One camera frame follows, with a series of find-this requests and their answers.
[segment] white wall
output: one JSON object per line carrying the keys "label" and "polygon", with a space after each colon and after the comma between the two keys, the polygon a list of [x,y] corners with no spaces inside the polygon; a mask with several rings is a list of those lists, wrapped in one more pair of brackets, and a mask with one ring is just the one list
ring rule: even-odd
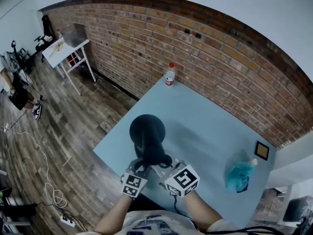
{"label": "white wall", "polygon": [[313,131],[277,151],[266,188],[289,186],[313,178]]}
{"label": "white wall", "polygon": [[[36,8],[64,0],[35,0]],[[313,80],[313,0],[189,0],[224,12],[283,49]]]}
{"label": "white wall", "polygon": [[0,0],[0,53],[13,51],[11,42],[17,43],[17,50],[24,48],[33,54],[35,38],[42,35],[33,0]]}

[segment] wooden floor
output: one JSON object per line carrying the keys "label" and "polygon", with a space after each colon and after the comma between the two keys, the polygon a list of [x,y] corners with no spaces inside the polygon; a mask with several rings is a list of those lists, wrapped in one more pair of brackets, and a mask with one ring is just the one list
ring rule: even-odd
{"label": "wooden floor", "polygon": [[[93,83],[88,69],[78,68],[72,73],[82,96],[46,62],[36,62],[31,78],[44,96],[41,118],[36,122],[28,111],[11,130],[0,133],[0,162],[1,169],[8,172],[13,196],[25,204],[49,204],[44,192],[45,157],[27,134],[16,134],[29,132],[48,157],[49,178],[64,193],[66,209],[90,229],[114,205],[120,192],[119,178],[92,150],[136,101],[102,78]],[[39,97],[31,87],[29,91]],[[0,126],[11,125],[23,111],[0,95]],[[70,235],[82,231],[78,225],[74,229],[62,225],[53,207],[39,205],[36,209],[25,234]]]}

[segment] white shirt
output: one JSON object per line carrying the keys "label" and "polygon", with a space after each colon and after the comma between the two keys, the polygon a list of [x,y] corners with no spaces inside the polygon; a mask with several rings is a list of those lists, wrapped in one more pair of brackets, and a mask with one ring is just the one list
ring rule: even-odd
{"label": "white shirt", "polygon": [[[207,232],[237,230],[223,219],[211,225]],[[127,213],[123,228],[116,235],[202,235],[187,217],[170,211],[132,211]],[[77,235],[100,235],[95,232]]]}
{"label": "white shirt", "polygon": [[[6,64],[6,61],[2,57],[0,57],[0,72],[2,70],[6,70],[6,73],[8,74],[11,82],[13,82],[13,73],[11,71],[9,71],[7,64]],[[4,77],[0,75],[0,92],[3,89],[6,92],[8,92],[10,90],[10,87],[9,87],[8,83],[6,82],[6,80],[4,79]]]}

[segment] forearm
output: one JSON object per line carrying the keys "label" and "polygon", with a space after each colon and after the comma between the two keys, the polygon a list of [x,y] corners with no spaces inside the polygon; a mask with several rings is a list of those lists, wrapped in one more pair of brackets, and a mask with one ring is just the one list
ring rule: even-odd
{"label": "forearm", "polygon": [[212,224],[222,218],[213,208],[203,201],[196,191],[185,196],[184,200],[188,211],[201,232],[206,232]]}
{"label": "forearm", "polygon": [[94,231],[103,235],[113,235],[119,232],[124,223],[132,198],[123,194],[116,205],[96,225]]}
{"label": "forearm", "polygon": [[8,76],[8,74],[6,73],[5,70],[2,70],[0,72],[0,75],[4,78],[4,80],[6,81],[6,83],[8,84],[8,86],[10,87],[10,89],[13,88],[13,85],[12,85],[12,82],[11,82],[11,79],[10,77]]}

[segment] white cube with black marker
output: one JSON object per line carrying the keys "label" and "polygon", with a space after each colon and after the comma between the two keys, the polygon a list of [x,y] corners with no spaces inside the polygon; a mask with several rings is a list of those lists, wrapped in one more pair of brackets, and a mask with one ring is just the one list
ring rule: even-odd
{"label": "white cube with black marker", "polygon": [[148,180],[125,172],[122,184],[122,193],[137,198]]}
{"label": "white cube with black marker", "polygon": [[164,183],[167,190],[183,198],[198,187],[199,181],[200,177],[198,174],[191,165],[187,165],[165,180]]}

